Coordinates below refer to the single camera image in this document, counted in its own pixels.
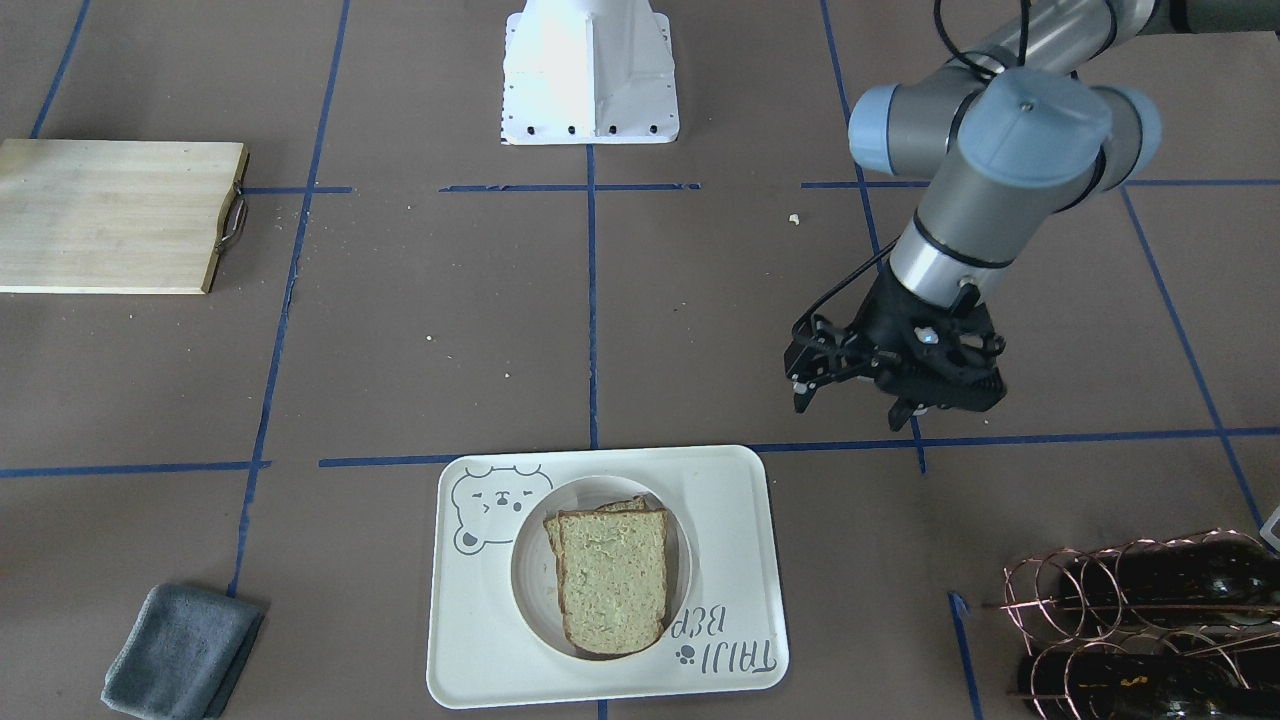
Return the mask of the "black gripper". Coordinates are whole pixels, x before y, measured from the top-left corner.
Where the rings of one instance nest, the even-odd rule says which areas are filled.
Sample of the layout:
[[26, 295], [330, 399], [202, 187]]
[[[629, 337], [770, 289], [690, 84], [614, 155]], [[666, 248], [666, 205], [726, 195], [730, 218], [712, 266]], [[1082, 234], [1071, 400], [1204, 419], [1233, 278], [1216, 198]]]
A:
[[870, 268], [860, 265], [794, 323], [783, 373], [796, 414], [808, 410], [819, 388], [852, 379], [869, 380], [895, 398], [886, 415], [892, 432], [931, 407], [986, 413], [1005, 398], [997, 359], [1006, 342], [977, 301], [977, 290], [963, 290], [951, 307], [936, 307], [884, 270], [850, 324], [820, 314]]

